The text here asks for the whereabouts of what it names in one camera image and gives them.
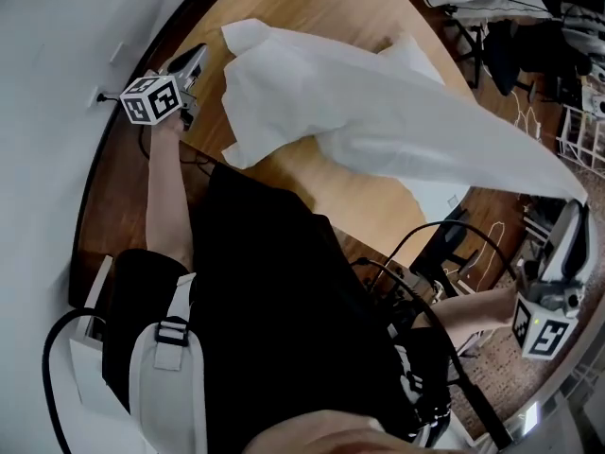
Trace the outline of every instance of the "white wall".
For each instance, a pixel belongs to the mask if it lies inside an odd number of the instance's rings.
[[[86,175],[119,90],[182,0],[0,0],[0,450],[59,452],[46,412],[43,340],[67,309]],[[120,42],[132,55],[109,59]],[[65,337],[51,361],[73,452],[143,452],[129,426],[83,409]]]

